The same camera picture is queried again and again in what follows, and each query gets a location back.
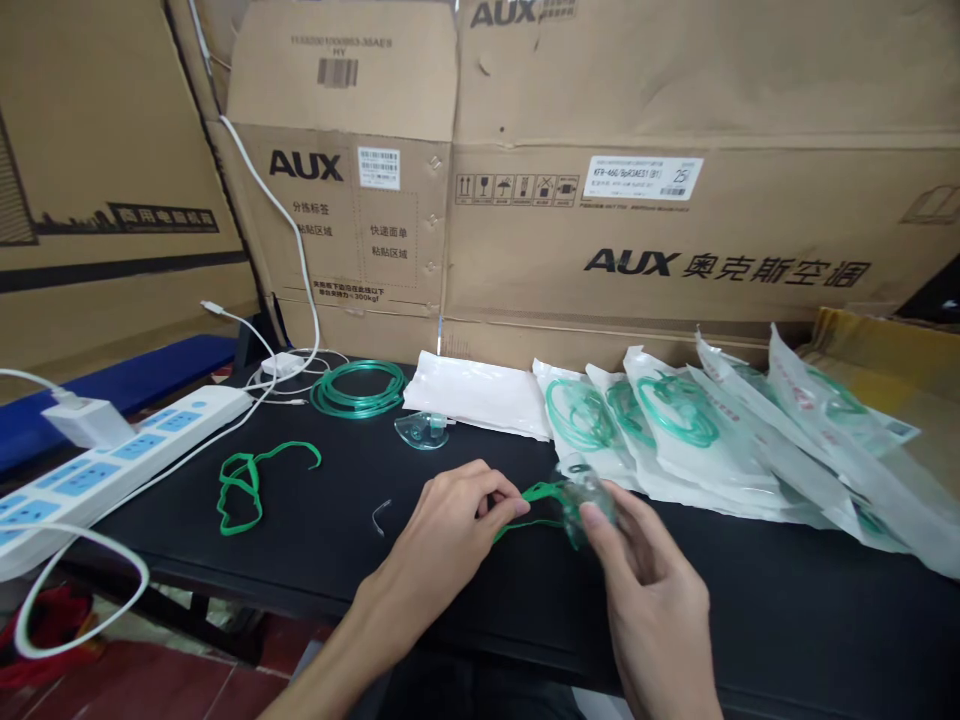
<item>left hand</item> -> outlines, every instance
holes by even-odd
[[[354,601],[383,629],[390,660],[406,655],[470,582],[500,529],[529,511],[516,486],[483,460],[423,486],[407,527]]]

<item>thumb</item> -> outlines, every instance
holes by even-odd
[[[580,519],[590,545],[600,558],[607,582],[614,585],[631,580],[636,582],[620,531],[607,519],[603,510],[595,503],[585,502],[580,506]]]
[[[523,498],[505,498],[501,500],[493,509],[484,516],[478,524],[484,529],[484,532],[490,536],[490,541],[503,528],[509,525],[514,519],[530,512],[530,503]]]

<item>white charger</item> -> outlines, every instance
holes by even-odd
[[[292,353],[277,353],[260,363],[260,367],[267,375],[273,375],[277,380],[282,380],[300,372],[300,368],[306,365],[306,362],[306,358]]]
[[[50,424],[78,447],[111,449],[133,440],[136,431],[107,400],[54,393],[58,405],[41,410]]]

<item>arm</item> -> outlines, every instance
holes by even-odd
[[[722,720],[710,649],[710,595],[660,517],[605,483],[617,526],[592,503],[580,507],[603,565],[613,655],[635,717]]]
[[[316,660],[261,720],[346,716],[470,582],[500,528],[529,510],[520,491],[482,460],[428,481],[390,555],[360,584]]]

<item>blue bench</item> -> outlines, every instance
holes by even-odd
[[[109,400],[131,415],[233,362],[236,339],[197,335],[77,378],[64,387]],[[54,404],[43,390],[0,407],[0,473],[70,442],[41,414]]]

